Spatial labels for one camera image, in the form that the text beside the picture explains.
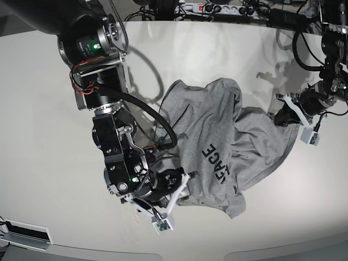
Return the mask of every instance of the white table surface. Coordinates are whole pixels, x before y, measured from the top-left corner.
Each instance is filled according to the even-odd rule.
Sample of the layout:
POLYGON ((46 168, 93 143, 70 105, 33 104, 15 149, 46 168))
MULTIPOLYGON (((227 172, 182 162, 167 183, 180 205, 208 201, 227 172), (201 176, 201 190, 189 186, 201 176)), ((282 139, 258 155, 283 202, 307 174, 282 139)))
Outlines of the white table surface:
MULTIPOLYGON (((132 91, 154 108, 178 79, 205 86, 233 78, 244 106, 264 110, 273 93, 298 91, 319 79, 294 61, 289 31, 202 22, 132 22, 127 30, 132 91)), ((308 40, 323 60, 321 37, 308 40)), ((300 55, 315 64, 303 43, 300 55)), ((347 229, 348 117, 329 116, 318 147, 298 139, 273 174, 244 192, 241 216, 176 207, 176 229, 158 235, 148 217, 108 193, 103 156, 91 137, 94 114, 77 110, 55 36, 1 37, 0 80, 0 215, 47 226, 57 245, 157 253, 163 260, 223 260, 231 252, 347 229)), ((332 110, 345 109, 338 103, 332 110)))

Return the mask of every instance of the robotic arm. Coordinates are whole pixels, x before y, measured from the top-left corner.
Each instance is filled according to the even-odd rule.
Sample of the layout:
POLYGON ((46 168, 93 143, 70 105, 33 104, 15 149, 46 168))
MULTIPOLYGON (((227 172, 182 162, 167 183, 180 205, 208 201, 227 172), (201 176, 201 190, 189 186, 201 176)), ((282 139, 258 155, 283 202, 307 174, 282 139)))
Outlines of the robotic arm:
POLYGON ((347 0, 325 0, 320 3, 320 19, 322 25, 325 26, 321 47, 326 55, 325 62, 320 62, 321 66, 305 65, 297 53, 297 40, 301 34, 301 26, 305 27, 307 24, 299 24, 293 38, 293 51, 297 63, 307 71, 318 71, 322 80, 313 86, 308 86, 300 94, 277 95, 279 100, 285 101, 285 105, 275 116, 275 125, 287 126, 288 124, 302 123, 305 130, 301 139, 308 144, 318 144, 318 131, 324 116, 327 114, 338 116, 348 114, 348 111, 344 114, 326 111, 337 101, 348 102, 348 73, 343 71, 342 66, 348 65, 347 12, 347 0), (316 115, 321 116, 319 122, 313 127, 312 119, 316 115))
POLYGON ((125 55, 118 26, 98 0, 3 0, 33 28, 58 37, 58 48, 69 66, 71 84, 79 110, 95 111, 93 140, 104 155, 104 179, 112 195, 131 203, 152 219, 156 230, 173 229, 170 215, 175 202, 187 196, 187 182, 194 174, 183 169, 157 173, 156 151, 171 149, 177 137, 171 126, 148 105, 128 94, 125 55), (171 142, 141 148, 133 141, 139 126, 125 101, 150 114, 168 132, 171 142), (165 208, 160 213, 154 206, 165 208))

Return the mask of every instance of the gray t-shirt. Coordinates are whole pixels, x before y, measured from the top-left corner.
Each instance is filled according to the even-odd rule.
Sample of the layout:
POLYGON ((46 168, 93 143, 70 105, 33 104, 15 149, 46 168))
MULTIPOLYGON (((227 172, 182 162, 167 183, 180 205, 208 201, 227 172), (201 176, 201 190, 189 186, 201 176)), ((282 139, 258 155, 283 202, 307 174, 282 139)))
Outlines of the gray t-shirt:
MULTIPOLYGON (((160 113, 173 126, 191 196, 180 206, 218 208, 234 218, 245 210, 241 191, 280 166, 296 140, 298 125, 277 127, 260 108, 242 108, 241 91, 231 79, 218 79, 205 88, 170 87, 160 113)), ((168 139, 157 128, 157 136, 168 139)))

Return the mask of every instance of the black lettering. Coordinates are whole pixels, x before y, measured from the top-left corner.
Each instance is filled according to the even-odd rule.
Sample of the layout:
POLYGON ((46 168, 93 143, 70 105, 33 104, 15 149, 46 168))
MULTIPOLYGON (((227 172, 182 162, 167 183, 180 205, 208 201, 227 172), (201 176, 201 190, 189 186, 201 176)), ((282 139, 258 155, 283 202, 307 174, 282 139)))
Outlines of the black lettering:
POLYGON ((225 177, 225 173, 224 172, 220 172, 220 174, 221 174, 221 176, 219 176, 217 173, 215 173, 215 176, 218 179, 218 181, 225 177))
POLYGON ((208 157, 210 154, 212 154, 214 151, 216 151, 216 148, 213 146, 213 144, 210 144, 211 146, 211 150, 210 149, 207 149, 207 153, 205 153, 204 151, 202 151, 202 154, 205 156, 205 157, 208 157))
POLYGON ((214 167, 214 172, 218 172, 218 171, 220 171, 220 170, 223 170, 226 166, 224 165, 224 166, 221 166, 221 164, 222 164, 222 161, 219 161, 216 165, 215 165, 215 167, 214 167))
POLYGON ((218 160, 220 159, 219 154, 217 152, 214 153, 214 156, 216 156, 215 160, 213 160, 213 156, 208 158, 209 162, 212 163, 213 165, 215 165, 215 163, 217 163, 218 160))
POLYGON ((225 171, 227 172, 227 175, 229 176, 229 169, 228 169, 228 166, 226 166, 225 171))

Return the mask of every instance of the black cable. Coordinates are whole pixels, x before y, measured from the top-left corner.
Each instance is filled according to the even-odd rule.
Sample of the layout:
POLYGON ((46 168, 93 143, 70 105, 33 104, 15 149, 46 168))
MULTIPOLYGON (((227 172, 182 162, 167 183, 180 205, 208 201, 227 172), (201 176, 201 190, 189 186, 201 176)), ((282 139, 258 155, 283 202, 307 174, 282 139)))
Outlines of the black cable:
POLYGON ((184 110, 184 112, 182 113, 182 115, 176 120, 176 122, 174 123, 174 125, 172 126, 172 129, 175 128, 176 124, 181 120, 181 118, 184 116, 184 114, 186 113, 186 111, 189 109, 189 106, 190 105, 187 105, 186 106, 186 109, 184 110))
POLYGON ((178 138, 176 137, 176 134, 172 127, 169 125, 169 123, 154 109, 152 109, 150 106, 148 106, 146 103, 142 102, 141 100, 137 99, 134 96, 131 96, 129 94, 126 94, 124 92, 116 91, 110 87, 106 87, 104 85, 99 85, 99 92, 111 96, 120 100, 125 100, 126 102, 130 102, 131 104, 134 104, 135 106, 139 107, 143 111, 147 112, 151 117, 153 117, 159 124, 163 126, 163 128, 167 131, 169 137, 171 138, 171 143, 167 144, 161 144, 157 146, 157 149, 159 150, 168 150, 171 148, 174 148, 178 143, 178 138))
POLYGON ((210 15, 208 15, 207 17, 206 17, 206 19, 204 19, 204 21, 206 21, 207 19, 209 19, 209 18, 211 18, 214 14, 216 14, 216 10, 214 10, 214 11, 212 11, 211 13, 210 13, 210 15))
MULTIPOLYGON (((300 13, 301 9, 307 4, 307 2, 308 2, 308 0, 306 0, 306 1, 300 6, 300 8, 297 10, 297 12, 296 12, 296 19, 297 19, 297 22, 299 22, 299 19, 298 19, 299 13, 300 13)), ((323 69, 322 66, 309 66, 309 65, 306 65, 306 64, 304 64, 304 63, 302 62, 302 60, 301 60, 301 58, 300 58, 300 56, 299 56, 298 50, 297 50, 297 41, 298 41, 298 39, 299 39, 300 34, 302 34, 302 26, 299 24, 299 26, 297 27, 297 30, 296 30, 296 32, 295 32, 295 34, 294 34, 294 38, 293 38, 293 53, 294 53, 294 58, 295 58, 296 62, 298 63, 298 65, 299 65, 301 68, 303 68, 303 69, 306 70, 306 71, 310 71, 310 72, 320 72, 320 71, 323 69)), ((307 43, 307 41, 306 41, 306 39, 305 39, 304 36, 303 36, 303 38, 304 38, 304 42, 305 42, 307 48, 309 49, 308 43, 307 43)))
POLYGON ((282 2, 284 4, 284 0, 275 0, 275 1, 270 1, 270 3, 263 3, 260 2, 259 0, 254 1, 254 3, 250 3, 247 5, 247 8, 252 6, 254 8, 254 11, 258 12, 258 10, 261 10, 261 8, 267 8, 268 12, 271 11, 271 6, 275 5, 276 3, 282 2))
POLYGON ((314 131, 315 132, 318 132, 319 131, 319 128, 320 128, 320 125, 321 125, 321 121, 322 121, 322 119, 324 118, 324 116, 325 115, 327 115, 327 114, 331 114, 331 115, 335 115, 335 116, 345 116, 345 115, 347 115, 348 114, 348 101, 346 101, 346 104, 347 104, 347 111, 345 112, 345 113, 333 113, 333 112, 331 112, 331 111, 326 111, 326 112, 324 112, 324 113, 322 113, 321 115, 320 115, 320 118, 319 118, 319 121, 318 121, 318 123, 315 125, 315 127, 314 127, 314 131))
POLYGON ((75 77, 74 77, 74 74, 73 74, 73 72, 72 72, 72 69, 70 70, 70 78, 71 78, 72 81, 74 82, 74 85, 75 85, 75 86, 78 86, 81 90, 83 90, 82 86, 79 85, 79 84, 77 83, 77 81, 75 80, 75 77))
POLYGON ((319 60, 319 59, 314 55, 314 53, 312 52, 312 50, 309 48, 309 44, 308 44, 308 42, 307 42, 307 40, 306 40, 306 38, 305 38, 303 32, 300 31, 300 33, 301 33, 302 38, 303 38, 303 40, 304 40, 304 42, 305 42, 304 44, 306 45, 306 47, 307 47, 309 53, 311 54, 311 56, 312 56, 319 64, 321 64, 322 66, 325 66, 325 64, 324 64, 321 60, 319 60))
POLYGON ((92 6, 89 1, 83 1, 88 9, 92 10, 92 6))
POLYGON ((120 24, 120 27, 121 27, 122 32, 123 32, 123 36, 125 37, 125 48, 123 50, 119 49, 118 47, 116 47, 116 48, 119 49, 120 52, 126 53, 128 50, 128 46, 129 46, 129 40, 128 40, 128 35, 127 35, 126 29, 125 29, 125 25, 123 24, 122 19, 115 8, 113 0, 109 0, 109 4, 110 4, 111 9, 113 10, 113 12, 116 16, 116 19, 118 20, 118 22, 120 24))
POLYGON ((128 16, 126 16, 125 18, 125 22, 128 22, 130 21, 131 19, 135 18, 136 16, 139 16, 139 15, 145 15, 146 18, 148 18, 149 20, 152 21, 150 15, 152 15, 153 17, 155 17, 155 13, 153 11, 150 11, 150 10, 145 10, 145 7, 140 7, 139 11, 133 13, 133 14, 130 14, 128 16))
MULTIPOLYGON (((163 102, 165 99, 167 99, 168 95, 170 94, 170 92, 174 89, 174 85, 170 86, 170 88, 168 89, 167 93, 164 95, 162 101, 161 101, 161 104, 159 106, 159 110, 158 110, 158 113, 161 112, 161 108, 162 108, 162 105, 163 105, 163 102)), ((157 131, 157 122, 154 123, 155 125, 155 128, 154 128, 154 136, 153 136, 153 140, 156 140, 156 131, 157 131)))
POLYGON ((141 17, 143 17, 143 18, 144 18, 144 17, 145 17, 145 18, 148 18, 149 20, 152 21, 151 17, 149 17, 148 15, 139 13, 139 14, 132 15, 130 18, 128 18, 128 19, 126 20, 126 22, 129 22, 129 21, 131 21, 133 18, 138 17, 138 16, 141 16, 141 17))
POLYGON ((150 167, 150 170, 153 169, 158 163, 160 163, 160 162, 162 162, 163 160, 166 160, 166 159, 180 159, 180 157, 179 156, 166 156, 166 157, 158 158, 152 164, 152 166, 150 167))
POLYGON ((145 185, 146 180, 149 179, 149 178, 150 178, 150 174, 147 171, 146 174, 144 175, 144 177, 142 178, 141 183, 136 188, 135 192, 138 192, 139 190, 141 190, 142 187, 145 185))
POLYGON ((135 120, 136 125, 138 126, 138 128, 140 129, 141 133, 145 136, 145 138, 151 142, 152 144, 154 144, 155 146, 157 145, 151 138, 150 136, 144 131, 144 129, 141 127, 141 125, 135 120))
POLYGON ((153 215, 155 215, 155 212, 161 217, 160 213, 158 212, 158 210, 153 206, 151 205, 150 203, 148 203, 146 200, 144 200, 143 198, 140 198, 140 197, 135 197, 135 199, 147 204, 153 211, 153 215))
POLYGON ((184 12, 184 16, 183 16, 183 18, 182 18, 182 21, 184 21, 185 20, 185 17, 187 16, 187 13, 186 13, 186 11, 185 11, 185 9, 182 7, 182 4, 180 4, 179 3, 179 9, 181 8, 181 10, 183 10, 183 12, 184 12))
POLYGON ((203 6, 203 8, 202 8, 202 17, 203 17, 203 15, 205 14, 205 7, 206 7, 208 4, 210 4, 210 3, 209 3, 209 2, 205 3, 204 6, 203 6))

